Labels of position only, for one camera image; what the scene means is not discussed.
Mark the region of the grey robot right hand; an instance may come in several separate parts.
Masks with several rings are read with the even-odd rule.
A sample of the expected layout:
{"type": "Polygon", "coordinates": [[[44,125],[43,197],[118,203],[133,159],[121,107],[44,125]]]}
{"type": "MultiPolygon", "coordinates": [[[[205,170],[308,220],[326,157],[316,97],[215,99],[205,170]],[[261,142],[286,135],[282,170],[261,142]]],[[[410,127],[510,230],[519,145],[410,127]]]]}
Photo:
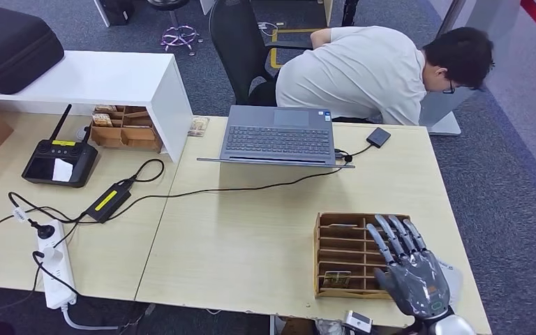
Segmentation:
{"type": "Polygon", "coordinates": [[[449,284],[414,223],[381,214],[376,214],[375,220],[387,236],[383,239],[376,226],[366,225],[385,261],[386,270],[373,270],[378,285],[405,315],[417,320],[437,320],[447,315],[449,284]]]}

